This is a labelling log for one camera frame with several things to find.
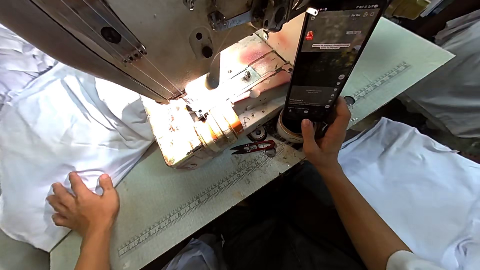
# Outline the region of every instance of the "phone screen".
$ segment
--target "phone screen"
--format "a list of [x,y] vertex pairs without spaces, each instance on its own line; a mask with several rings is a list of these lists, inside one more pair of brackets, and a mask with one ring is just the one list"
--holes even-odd
[[324,121],[382,10],[380,1],[345,1],[319,8],[317,16],[306,14],[284,110],[286,118]]

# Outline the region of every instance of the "table surface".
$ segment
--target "table surface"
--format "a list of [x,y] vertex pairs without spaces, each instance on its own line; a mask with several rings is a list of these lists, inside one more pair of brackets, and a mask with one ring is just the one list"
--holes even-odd
[[[443,65],[453,55],[382,18],[342,94],[355,97],[350,126]],[[237,144],[248,143],[246,138]],[[303,159],[277,142],[277,156],[225,151],[193,171],[166,166],[152,145],[117,186],[120,212],[112,269],[138,270]],[[73,269],[81,238],[68,234],[50,253],[52,270]]]

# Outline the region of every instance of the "dark pants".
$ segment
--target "dark pants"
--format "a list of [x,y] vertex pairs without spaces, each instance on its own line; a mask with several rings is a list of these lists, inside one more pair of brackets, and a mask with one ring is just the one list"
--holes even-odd
[[364,270],[317,170],[303,162],[215,222],[232,270]]

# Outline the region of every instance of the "forearm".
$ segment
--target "forearm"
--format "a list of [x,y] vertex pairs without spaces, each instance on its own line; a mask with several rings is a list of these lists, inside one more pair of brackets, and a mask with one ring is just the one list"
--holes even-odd
[[343,173],[340,165],[319,170],[358,254],[369,270],[385,270],[390,256],[410,249],[382,220]]
[[87,232],[75,270],[110,270],[111,229]]

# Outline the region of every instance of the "app icon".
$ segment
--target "app icon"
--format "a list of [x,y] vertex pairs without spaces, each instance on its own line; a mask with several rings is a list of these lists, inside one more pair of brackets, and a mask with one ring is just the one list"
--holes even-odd
[[308,31],[305,39],[306,40],[312,40],[313,39],[313,31]]

